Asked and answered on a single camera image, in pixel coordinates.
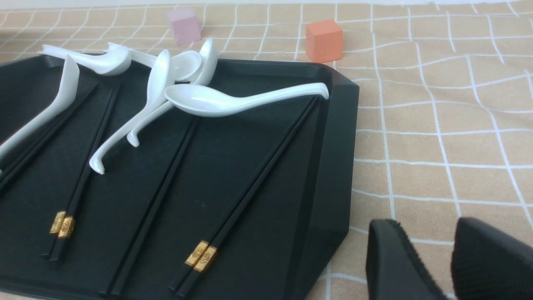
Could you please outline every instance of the white spoon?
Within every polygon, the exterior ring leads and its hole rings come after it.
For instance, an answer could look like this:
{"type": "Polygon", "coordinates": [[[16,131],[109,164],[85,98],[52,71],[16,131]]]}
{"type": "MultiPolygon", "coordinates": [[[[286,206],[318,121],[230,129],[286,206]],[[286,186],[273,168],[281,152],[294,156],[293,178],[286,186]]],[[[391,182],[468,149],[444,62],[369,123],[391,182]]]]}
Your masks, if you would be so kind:
{"type": "Polygon", "coordinates": [[[170,70],[170,54],[168,50],[163,50],[157,57],[157,60],[152,67],[152,71],[150,72],[150,77],[148,78],[146,105],[133,118],[126,122],[126,124],[122,125],[120,129],[113,133],[113,135],[109,137],[98,150],[96,150],[89,160],[89,165],[94,171],[104,174],[106,170],[103,166],[102,158],[107,151],[128,134],[137,123],[166,101],[163,92],[166,87],[174,83],[170,70]]]}
{"type": "Polygon", "coordinates": [[[320,95],[327,100],[328,87],[323,83],[309,83],[241,98],[201,85],[177,84],[165,90],[165,97],[174,106],[201,117],[225,117],[265,104],[311,95],[320,95]]]}
{"type": "MultiPolygon", "coordinates": [[[[115,43],[108,43],[109,48],[104,52],[110,52],[118,47],[123,47],[122,45],[115,43]]],[[[152,54],[144,53],[135,49],[130,48],[130,53],[132,55],[132,60],[136,61],[142,65],[145,65],[151,68],[157,56],[152,54]]],[[[196,71],[201,67],[201,56],[196,51],[185,51],[171,58],[172,65],[174,66],[174,74],[176,81],[187,81],[189,77],[194,75],[196,71]]]]}
{"type": "Polygon", "coordinates": [[[5,158],[10,151],[16,148],[37,129],[59,115],[74,102],[78,90],[78,79],[78,65],[70,56],[66,56],[57,96],[55,96],[53,102],[46,109],[0,145],[0,160],[5,158]]]}
{"type": "Polygon", "coordinates": [[[98,56],[78,53],[50,45],[43,45],[43,50],[39,51],[39,53],[62,59],[65,59],[69,55],[78,64],[104,76],[114,76],[123,73],[130,67],[132,62],[130,50],[124,46],[120,46],[113,51],[98,56]]]}
{"type": "MultiPolygon", "coordinates": [[[[215,74],[216,64],[219,61],[219,54],[213,45],[213,39],[208,38],[204,45],[201,47],[199,54],[201,55],[202,64],[200,70],[198,70],[194,76],[190,77],[189,80],[191,84],[195,85],[208,85],[215,74]]],[[[169,110],[171,110],[174,105],[167,101],[150,115],[144,118],[139,124],[137,124],[133,130],[128,133],[127,139],[130,144],[134,147],[139,146],[139,132],[146,127],[148,124],[153,122],[155,119],[159,118],[169,110]]]]}

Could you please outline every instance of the engraved gold pattern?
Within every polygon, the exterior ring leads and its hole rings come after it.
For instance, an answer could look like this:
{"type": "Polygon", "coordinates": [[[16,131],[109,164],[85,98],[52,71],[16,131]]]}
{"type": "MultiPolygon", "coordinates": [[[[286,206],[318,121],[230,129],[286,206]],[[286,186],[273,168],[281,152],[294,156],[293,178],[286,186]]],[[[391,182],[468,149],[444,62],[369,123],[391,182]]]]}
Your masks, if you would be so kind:
{"type": "Polygon", "coordinates": [[[194,267],[200,256],[204,254],[205,250],[207,249],[207,246],[209,246],[209,244],[206,241],[200,241],[200,243],[198,243],[198,246],[196,246],[191,255],[189,255],[185,263],[187,265],[190,265],[191,267],[194,267]]]}
{"type": "Polygon", "coordinates": [[[63,225],[61,225],[61,230],[59,231],[58,238],[70,238],[72,231],[74,231],[74,219],[72,217],[66,217],[63,220],[63,225]]]}
{"type": "Polygon", "coordinates": [[[59,229],[61,228],[61,225],[63,224],[63,219],[65,218],[66,214],[67,214],[66,211],[60,211],[55,215],[54,222],[52,223],[52,227],[50,228],[50,233],[59,232],[59,229]]]}
{"type": "Polygon", "coordinates": [[[209,246],[205,251],[204,255],[202,255],[200,260],[198,260],[198,263],[195,266],[195,270],[200,273],[206,271],[211,262],[213,262],[215,254],[216,248],[213,246],[209,246]]]}

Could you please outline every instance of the black tray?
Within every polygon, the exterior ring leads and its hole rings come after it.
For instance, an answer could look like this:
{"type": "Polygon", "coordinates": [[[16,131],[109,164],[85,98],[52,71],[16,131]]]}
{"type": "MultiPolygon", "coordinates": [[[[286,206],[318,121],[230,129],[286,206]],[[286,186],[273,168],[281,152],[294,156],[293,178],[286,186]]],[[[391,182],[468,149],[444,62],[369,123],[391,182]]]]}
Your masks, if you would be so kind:
{"type": "MultiPolygon", "coordinates": [[[[40,56],[0,67],[0,141],[54,98],[63,60],[40,56]]],[[[146,99],[149,69],[119,76],[81,67],[98,87],[0,196],[0,289],[56,299],[101,299],[135,237],[184,132],[195,118],[173,109],[104,158],[92,173],[61,265],[39,254],[76,184],[89,136],[120,84],[111,135],[146,99]]],[[[303,299],[348,232],[359,87],[319,64],[219,60],[210,84],[242,97],[324,82],[319,101],[255,194],[191,299],[303,299]]],[[[200,118],[179,170],[123,290],[123,299],[174,299],[166,287],[201,234],[227,207],[290,124],[318,97],[218,119],[200,118]]]]}

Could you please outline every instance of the table surface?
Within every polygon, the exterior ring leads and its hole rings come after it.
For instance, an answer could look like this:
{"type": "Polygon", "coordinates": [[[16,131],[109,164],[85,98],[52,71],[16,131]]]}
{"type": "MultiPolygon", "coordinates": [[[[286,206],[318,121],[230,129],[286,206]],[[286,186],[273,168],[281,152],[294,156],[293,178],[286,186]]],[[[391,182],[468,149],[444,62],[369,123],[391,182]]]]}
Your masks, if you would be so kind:
{"type": "MultiPolygon", "coordinates": [[[[401,222],[449,297],[459,216],[533,246],[533,2],[475,5],[188,5],[221,58],[309,61],[305,24],[334,19],[361,87],[350,231],[309,299],[367,299],[368,223],[401,222]]],[[[174,5],[0,11],[0,61],[42,44],[158,54],[174,5]]],[[[22,299],[0,294],[0,299],[22,299]]]]}

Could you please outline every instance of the orange cube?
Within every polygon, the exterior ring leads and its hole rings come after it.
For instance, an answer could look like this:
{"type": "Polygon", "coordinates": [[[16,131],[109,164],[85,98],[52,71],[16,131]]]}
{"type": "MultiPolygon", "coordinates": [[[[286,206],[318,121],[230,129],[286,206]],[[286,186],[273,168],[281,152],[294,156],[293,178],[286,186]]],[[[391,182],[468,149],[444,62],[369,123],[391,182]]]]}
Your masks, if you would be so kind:
{"type": "Polygon", "coordinates": [[[305,53],[312,62],[341,59],[342,46],[342,28],[334,20],[305,26],[305,53]]]}

